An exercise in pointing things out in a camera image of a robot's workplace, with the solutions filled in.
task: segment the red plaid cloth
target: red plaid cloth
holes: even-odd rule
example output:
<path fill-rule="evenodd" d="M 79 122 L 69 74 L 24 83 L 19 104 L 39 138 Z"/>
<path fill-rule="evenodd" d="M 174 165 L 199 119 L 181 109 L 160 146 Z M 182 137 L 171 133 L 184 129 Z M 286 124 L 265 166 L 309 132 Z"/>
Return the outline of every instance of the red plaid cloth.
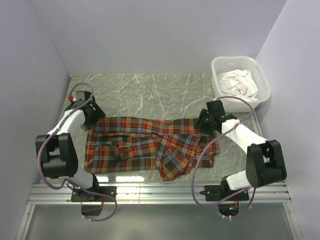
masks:
<path fill-rule="evenodd" d="M 84 169 L 93 174 L 158 169 L 164 181 L 187 174 L 214 138 L 195 128 L 197 120 L 105 117 L 88 131 Z M 219 152 L 216 142 L 200 167 L 212 168 Z"/>

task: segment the metal bar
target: metal bar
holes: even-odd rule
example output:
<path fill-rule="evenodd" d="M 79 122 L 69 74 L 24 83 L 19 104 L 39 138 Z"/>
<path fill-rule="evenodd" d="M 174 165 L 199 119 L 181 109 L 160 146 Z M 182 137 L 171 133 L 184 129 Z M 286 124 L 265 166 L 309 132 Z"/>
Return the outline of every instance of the metal bar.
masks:
<path fill-rule="evenodd" d="M 301 229 L 299 227 L 299 223 L 296 218 L 292 203 L 291 202 L 284 202 L 283 206 L 284 206 L 286 217 L 288 219 L 289 226 L 291 228 L 293 239 L 294 240 L 303 240 L 304 238 L 302 236 Z"/>
<path fill-rule="evenodd" d="M 34 204 L 27 204 L 25 206 L 25 210 L 22 216 L 22 220 L 18 229 L 18 232 L 16 234 L 15 240 L 24 240 L 26 239 L 27 232 L 29 229 L 30 221 L 32 219 L 32 215 L 35 210 Z"/>
<path fill-rule="evenodd" d="M 218 183 L 202 182 L 195 184 L 196 198 L 204 204 L 205 196 L 200 195 L 205 185 L 217 185 Z M 194 204 L 191 195 L 191 186 L 188 182 L 171 183 L 102 183 L 101 186 L 116 186 L 116 201 L 118 204 Z M 53 190 L 43 184 L 32 186 L 28 204 L 64 205 L 81 204 L 70 202 L 71 190 L 63 187 Z M 290 202 L 287 187 L 284 182 L 279 182 L 256 189 L 254 203 L 288 203 Z M 100 204 L 99 202 L 86 202 L 86 204 Z"/>

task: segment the back wall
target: back wall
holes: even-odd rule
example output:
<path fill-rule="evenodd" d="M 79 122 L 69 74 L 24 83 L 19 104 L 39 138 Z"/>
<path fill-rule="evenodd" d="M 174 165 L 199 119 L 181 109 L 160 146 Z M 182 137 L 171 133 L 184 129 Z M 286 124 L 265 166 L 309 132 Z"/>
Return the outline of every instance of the back wall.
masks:
<path fill-rule="evenodd" d="M 210 73 L 255 58 L 286 0 L 29 0 L 70 74 Z"/>

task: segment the gray floor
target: gray floor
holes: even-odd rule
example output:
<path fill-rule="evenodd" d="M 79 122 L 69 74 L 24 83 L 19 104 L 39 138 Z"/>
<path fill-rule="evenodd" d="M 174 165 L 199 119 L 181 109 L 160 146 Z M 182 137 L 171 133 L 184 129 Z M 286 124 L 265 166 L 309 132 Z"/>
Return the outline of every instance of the gray floor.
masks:
<path fill-rule="evenodd" d="M 33 214 L 27 240 L 293 239 L 282 203 L 254 204 L 232 221 L 195 204 L 121 205 L 103 222 L 82 219 L 78 205 L 37 205 Z"/>
<path fill-rule="evenodd" d="M 108 117 L 131 116 L 137 118 L 171 120 L 197 118 L 206 102 L 214 99 L 211 74 L 98 74 L 73 75 L 68 88 L 86 82 L 94 89 L 97 104 Z M 80 86 L 79 90 L 89 90 Z M 64 109 L 69 105 L 66 97 Z M 248 113 L 235 114 L 239 119 Z M 254 120 L 244 123 L 252 131 Z M 73 138 L 75 149 L 83 165 L 87 133 L 81 129 Z M 245 169 L 246 155 L 228 138 L 220 140 L 221 153 L 214 158 L 213 168 L 201 168 L 196 181 L 219 181 L 221 177 Z M 175 179 L 177 182 L 190 182 L 192 174 Z M 100 182 L 162 182 L 158 170 L 116 172 L 98 174 Z"/>

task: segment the crumpled white fabric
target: crumpled white fabric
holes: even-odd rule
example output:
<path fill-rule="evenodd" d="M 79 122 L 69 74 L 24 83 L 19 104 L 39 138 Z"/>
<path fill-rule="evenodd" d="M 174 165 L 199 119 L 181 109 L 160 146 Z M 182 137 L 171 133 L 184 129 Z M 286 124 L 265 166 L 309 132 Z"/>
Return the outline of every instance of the crumpled white fabric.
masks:
<path fill-rule="evenodd" d="M 259 90 L 252 78 L 251 71 L 236 69 L 218 74 L 218 82 L 221 91 L 226 96 L 236 96 L 245 101 L 257 101 Z"/>

